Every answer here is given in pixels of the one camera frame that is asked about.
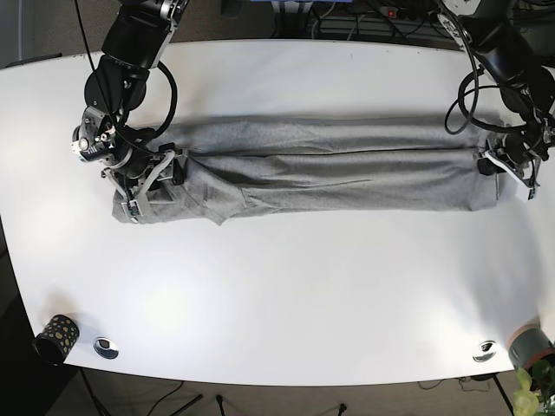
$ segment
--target tripod leg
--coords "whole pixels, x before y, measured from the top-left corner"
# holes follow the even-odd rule
[[[218,394],[216,396],[216,401],[218,402],[219,412],[222,414],[222,416],[225,416],[224,398]]]
[[[341,416],[342,414],[345,413],[346,410],[347,410],[347,407],[345,406],[344,403],[342,403],[341,405],[339,405],[339,414],[337,416]]]
[[[172,413],[171,416],[177,416],[178,414],[183,413],[185,410],[187,410],[189,407],[191,407],[192,405],[194,405],[197,401],[199,401],[200,399],[202,399],[202,394],[199,394],[197,397],[195,397],[194,399],[192,399],[190,402],[188,402],[186,405],[184,405],[183,407],[180,407],[179,409],[177,409],[175,412]]]

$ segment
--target cup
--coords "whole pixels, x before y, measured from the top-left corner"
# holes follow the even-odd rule
[[[65,315],[54,316],[33,341],[35,351],[43,360],[58,366],[66,361],[79,339],[79,328]]]

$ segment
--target table surface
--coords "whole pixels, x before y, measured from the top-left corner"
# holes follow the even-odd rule
[[[469,71],[459,52],[357,42],[172,45],[177,119],[444,114]],[[507,370],[501,344],[541,314],[555,335],[555,163],[539,198],[490,211],[318,212],[135,226],[111,217],[100,164],[70,150],[84,56],[0,71],[0,213],[38,333],[54,314],[82,336],[67,363],[219,383],[323,386]],[[160,123],[159,71],[132,120]],[[486,91],[482,110],[503,109]],[[506,118],[506,110],[501,111]],[[113,361],[96,337],[114,341]]]

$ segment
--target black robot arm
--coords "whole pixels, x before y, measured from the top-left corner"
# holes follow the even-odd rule
[[[511,24],[509,16],[515,1],[482,0],[472,15],[456,16],[438,0],[447,16],[444,20],[446,29],[455,40],[464,36],[471,54],[480,63],[477,75],[469,74],[460,85],[457,104],[461,112],[478,127],[506,133],[483,153],[479,169],[484,174],[508,172],[527,188],[527,198],[533,198],[539,164],[549,159],[548,150],[552,146],[555,81]],[[524,124],[514,127],[491,125],[477,120],[467,109],[464,100],[469,94],[467,87],[475,76],[486,72],[497,83],[506,107],[520,115]],[[532,166],[532,173],[525,179],[524,166],[528,164]]]

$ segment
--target gray cloth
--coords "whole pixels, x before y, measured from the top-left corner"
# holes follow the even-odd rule
[[[338,210],[476,211],[497,203],[475,154],[495,133],[448,135],[443,116],[219,119],[171,126],[149,145],[188,151],[186,182],[148,193],[141,222]],[[127,222],[116,193],[114,216]]]

